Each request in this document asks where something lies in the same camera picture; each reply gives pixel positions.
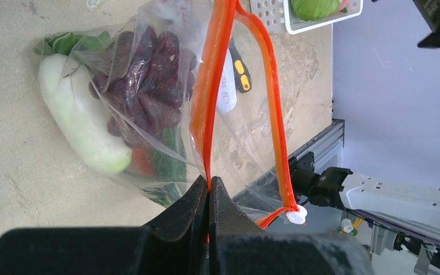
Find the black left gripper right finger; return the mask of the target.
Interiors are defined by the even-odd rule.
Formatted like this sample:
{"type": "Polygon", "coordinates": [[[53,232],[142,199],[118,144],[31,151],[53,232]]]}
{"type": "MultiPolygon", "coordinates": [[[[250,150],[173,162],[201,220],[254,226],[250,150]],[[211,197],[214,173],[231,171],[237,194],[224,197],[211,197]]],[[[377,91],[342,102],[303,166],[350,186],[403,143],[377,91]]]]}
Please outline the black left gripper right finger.
{"type": "Polygon", "coordinates": [[[209,195],[210,274],[373,274],[368,251],[341,234],[268,233],[229,197],[220,177],[209,195]]]}

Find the clear zip top bag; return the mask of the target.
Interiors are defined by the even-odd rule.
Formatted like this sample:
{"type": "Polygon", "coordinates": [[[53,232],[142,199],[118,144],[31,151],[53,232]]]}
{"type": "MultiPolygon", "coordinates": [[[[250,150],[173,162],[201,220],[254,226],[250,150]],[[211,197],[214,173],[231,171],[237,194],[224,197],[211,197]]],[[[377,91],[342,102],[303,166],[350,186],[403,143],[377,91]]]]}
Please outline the clear zip top bag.
{"type": "MultiPolygon", "coordinates": [[[[104,53],[119,34],[134,32],[136,48],[147,26],[157,34],[173,32],[180,47],[197,57],[192,96],[182,105],[176,127],[186,156],[139,129],[151,159],[163,152],[183,161],[187,190],[198,176],[206,180],[208,188],[213,177],[220,177],[235,204],[262,228],[278,217],[304,225],[308,212],[297,201],[290,179],[276,57],[260,19],[239,1],[147,1],[123,24],[68,31],[89,36],[107,31],[111,36],[98,52],[72,51],[68,57],[85,65],[92,81],[97,72],[107,74],[111,69],[104,53]],[[239,93],[235,87],[231,37],[252,78],[252,89],[247,93],[239,93]]],[[[47,56],[33,53],[32,48],[54,34],[45,35],[29,48],[37,80],[40,63],[47,56]]],[[[159,184],[156,176],[140,175],[132,161],[119,174],[101,175],[135,185],[151,201],[152,188],[159,184]]]]}

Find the purple toy grapes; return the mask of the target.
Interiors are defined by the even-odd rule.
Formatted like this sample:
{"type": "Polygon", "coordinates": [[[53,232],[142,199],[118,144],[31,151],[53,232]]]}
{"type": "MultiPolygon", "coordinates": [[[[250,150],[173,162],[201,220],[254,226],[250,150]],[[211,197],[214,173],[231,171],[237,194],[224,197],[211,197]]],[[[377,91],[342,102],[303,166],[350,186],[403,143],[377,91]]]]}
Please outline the purple toy grapes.
{"type": "Polygon", "coordinates": [[[182,105],[191,99],[197,57],[180,47],[173,32],[157,34],[147,26],[136,48],[134,38],[131,31],[119,34],[104,53],[111,69],[97,72],[88,88],[119,112],[107,122],[107,132],[123,138],[127,147],[146,144],[139,129],[167,145],[182,118],[182,105]]]}

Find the orange toy carrot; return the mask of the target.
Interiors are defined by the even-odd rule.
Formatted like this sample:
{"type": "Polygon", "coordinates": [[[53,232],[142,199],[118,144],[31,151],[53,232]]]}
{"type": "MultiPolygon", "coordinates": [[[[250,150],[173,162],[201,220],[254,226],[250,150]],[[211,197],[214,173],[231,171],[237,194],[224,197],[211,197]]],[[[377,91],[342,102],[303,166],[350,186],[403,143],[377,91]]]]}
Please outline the orange toy carrot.
{"type": "Polygon", "coordinates": [[[133,149],[132,162],[133,166],[137,168],[137,171],[140,175],[149,177],[156,175],[150,151],[147,147],[133,149]]]}

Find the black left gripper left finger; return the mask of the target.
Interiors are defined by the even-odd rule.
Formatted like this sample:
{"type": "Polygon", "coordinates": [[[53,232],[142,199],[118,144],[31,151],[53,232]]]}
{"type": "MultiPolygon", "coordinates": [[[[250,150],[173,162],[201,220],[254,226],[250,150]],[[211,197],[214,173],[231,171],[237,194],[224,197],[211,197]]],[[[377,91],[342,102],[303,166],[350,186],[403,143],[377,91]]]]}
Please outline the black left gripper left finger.
{"type": "Polygon", "coordinates": [[[0,274],[201,274],[207,183],[140,227],[19,228],[0,236],[0,274]]]}

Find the white plastic basket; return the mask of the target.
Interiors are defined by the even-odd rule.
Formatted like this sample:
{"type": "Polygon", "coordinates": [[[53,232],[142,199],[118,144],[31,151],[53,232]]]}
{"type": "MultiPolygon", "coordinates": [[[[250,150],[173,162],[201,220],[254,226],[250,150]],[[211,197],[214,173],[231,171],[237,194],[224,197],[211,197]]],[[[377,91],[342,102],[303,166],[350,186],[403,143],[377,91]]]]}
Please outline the white plastic basket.
{"type": "Polygon", "coordinates": [[[363,6],[364,2],[358,0],[312,1],[310,5],[302,5],[300,1],[250,1],[251,12],[268,32],[292,35],[359,16],[363,6]],[[340,6],[331,9],[330,3],[340,6]]]}

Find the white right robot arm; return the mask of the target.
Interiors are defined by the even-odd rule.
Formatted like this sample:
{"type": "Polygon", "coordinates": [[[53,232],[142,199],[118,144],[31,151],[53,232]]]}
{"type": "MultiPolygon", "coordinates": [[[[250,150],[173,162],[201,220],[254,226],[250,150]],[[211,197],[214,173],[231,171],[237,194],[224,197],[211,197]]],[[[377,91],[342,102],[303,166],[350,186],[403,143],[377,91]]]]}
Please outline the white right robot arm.
{"type": "Polygon", "coordinates": [[[368,219],[371,251],[412,254],[440,273],[440,1],[367,1],[335,27],[335,116],[342,168],[328,168],[312,204],[368,219]]]}

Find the white toy radish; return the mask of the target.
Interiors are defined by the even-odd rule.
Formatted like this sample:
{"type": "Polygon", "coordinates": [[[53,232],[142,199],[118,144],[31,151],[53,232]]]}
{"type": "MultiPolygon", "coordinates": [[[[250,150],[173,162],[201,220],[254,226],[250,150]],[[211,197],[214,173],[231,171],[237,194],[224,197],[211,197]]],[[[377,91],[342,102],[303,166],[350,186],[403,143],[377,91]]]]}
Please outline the white toy radish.
{"type": "Polygon", "coordinates": [[[42,98],[75,153],[89,168],[105,175],[124,171],[132,161],[132,150],[107,131],[111,116],[95,99],[85,65],[65,56],[45,57],[39,66],[42,98]]]}

